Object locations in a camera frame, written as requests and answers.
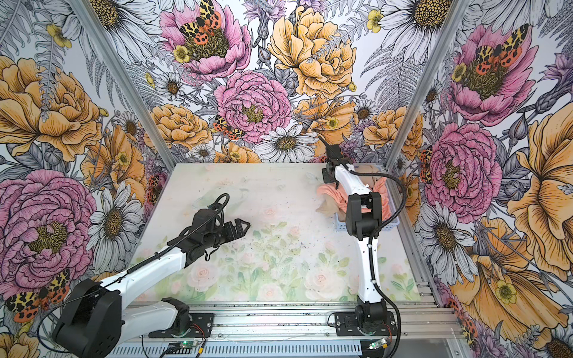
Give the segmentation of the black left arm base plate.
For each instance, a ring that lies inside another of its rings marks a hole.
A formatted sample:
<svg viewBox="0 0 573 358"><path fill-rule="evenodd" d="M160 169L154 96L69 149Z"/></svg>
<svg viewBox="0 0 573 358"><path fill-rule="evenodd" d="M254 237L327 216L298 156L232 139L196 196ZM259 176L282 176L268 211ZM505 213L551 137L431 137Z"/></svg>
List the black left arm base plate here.
<svg viewBox="0 0 573 358"><path fill-rule="evenodd" d="M177 318L170 328L150 332L148 337L152 339L209 338L214 318L213 313L190 313L182 318Z"/></svg>

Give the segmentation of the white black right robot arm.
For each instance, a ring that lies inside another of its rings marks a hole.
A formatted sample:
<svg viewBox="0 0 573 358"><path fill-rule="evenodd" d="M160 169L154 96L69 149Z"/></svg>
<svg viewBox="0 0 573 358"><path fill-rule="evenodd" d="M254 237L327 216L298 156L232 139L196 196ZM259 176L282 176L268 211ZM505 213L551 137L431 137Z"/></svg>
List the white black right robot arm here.
<svg viewBox="0 0 573 358"><path fill-rule="evenodd" d="M380 178L379 173L359 172L340 146L327 144L326 167L322 170L325 183L333 183L348 195L346 201L346 230L356 239L360 264L358 301L353 324L346 329L357 329L363 335L390 335L392 315L377 282L378 264L375 262L375 239L381 231L383 201L381 194L364 179Z"/></svg>

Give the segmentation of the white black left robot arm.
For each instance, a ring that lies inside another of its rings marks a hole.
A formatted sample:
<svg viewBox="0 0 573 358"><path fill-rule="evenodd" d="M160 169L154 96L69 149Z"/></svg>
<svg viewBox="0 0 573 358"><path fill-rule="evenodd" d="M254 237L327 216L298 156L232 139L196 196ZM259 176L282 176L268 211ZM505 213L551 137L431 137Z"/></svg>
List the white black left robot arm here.
<svg viewBox="0 0 573 358"><path fill-rule="evenodd" d="M163 298L144 307L131 303L167 277L208 260L224 244L242 239L251 227L242 219L226 221L230 200L220 195L197 211L192 224L150 257L100 282L84 280L62 303L52 340L76 357L106 357L115 347L135 337L164 332L185 336L195 324L188 304Z"/></svg>

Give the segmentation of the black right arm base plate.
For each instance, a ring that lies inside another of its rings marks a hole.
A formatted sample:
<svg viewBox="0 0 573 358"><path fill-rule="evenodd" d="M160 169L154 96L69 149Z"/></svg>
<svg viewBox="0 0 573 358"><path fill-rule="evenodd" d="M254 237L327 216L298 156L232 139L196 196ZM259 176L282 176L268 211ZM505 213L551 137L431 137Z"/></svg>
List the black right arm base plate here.
<svg viewBox="0 0 573 358"><path fill-rule="evenodd" d="M359 317L356 313L334 313L334 328L339 337L396 337L397 321L391 311L385 315Z"/></svg>

